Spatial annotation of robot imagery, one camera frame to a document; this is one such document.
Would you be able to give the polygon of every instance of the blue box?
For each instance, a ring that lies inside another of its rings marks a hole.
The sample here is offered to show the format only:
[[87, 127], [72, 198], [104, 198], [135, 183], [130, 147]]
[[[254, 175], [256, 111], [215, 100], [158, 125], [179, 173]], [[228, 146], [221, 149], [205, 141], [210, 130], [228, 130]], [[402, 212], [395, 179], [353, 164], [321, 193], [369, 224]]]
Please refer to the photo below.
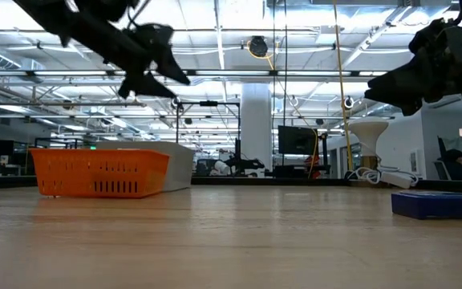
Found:
[[400, 192], [391, 195], [391, 210], [410, 218], [462, 218], [462, 193]]

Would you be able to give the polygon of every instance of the white column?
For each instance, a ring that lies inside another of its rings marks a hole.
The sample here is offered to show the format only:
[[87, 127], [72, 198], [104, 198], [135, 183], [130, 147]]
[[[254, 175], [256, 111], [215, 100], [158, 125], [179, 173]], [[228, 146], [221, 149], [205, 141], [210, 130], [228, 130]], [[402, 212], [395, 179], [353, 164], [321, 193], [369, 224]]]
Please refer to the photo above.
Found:
[[240, 105], [241, 152], [249, 159], [257, 158], [265, 164], [266, 169], [272, 170], [272, 100], [269, 85], [242, 84]]

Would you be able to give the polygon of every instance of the wooden table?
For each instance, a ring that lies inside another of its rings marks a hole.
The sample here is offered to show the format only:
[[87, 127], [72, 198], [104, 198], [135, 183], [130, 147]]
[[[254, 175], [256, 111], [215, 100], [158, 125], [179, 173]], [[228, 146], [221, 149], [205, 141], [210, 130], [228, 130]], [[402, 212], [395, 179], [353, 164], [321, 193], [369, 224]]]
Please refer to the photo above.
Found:
[[462, 288], [462, 221], [394, 216], [390, 192], [0, 190], [0, 288]]

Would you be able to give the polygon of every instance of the orange basket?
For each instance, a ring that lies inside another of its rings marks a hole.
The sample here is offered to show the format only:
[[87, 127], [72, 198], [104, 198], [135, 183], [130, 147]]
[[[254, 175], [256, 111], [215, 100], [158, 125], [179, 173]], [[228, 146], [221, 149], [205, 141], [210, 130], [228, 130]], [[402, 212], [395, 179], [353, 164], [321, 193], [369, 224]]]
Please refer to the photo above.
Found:
[[168, 155], [148, 149], [32, 149], [45, 196], [140, 198], [163, 189]]

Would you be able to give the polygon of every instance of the person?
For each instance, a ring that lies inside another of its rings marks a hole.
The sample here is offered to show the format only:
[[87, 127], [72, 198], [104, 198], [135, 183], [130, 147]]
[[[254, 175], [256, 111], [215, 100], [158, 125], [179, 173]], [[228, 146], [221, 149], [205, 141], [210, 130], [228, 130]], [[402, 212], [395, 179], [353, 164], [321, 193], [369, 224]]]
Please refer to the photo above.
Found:
[[449, 149], [445, 152], [442, 161], [450, 178], [454, 181], [462, 181], [462, 152], [459, 149]]

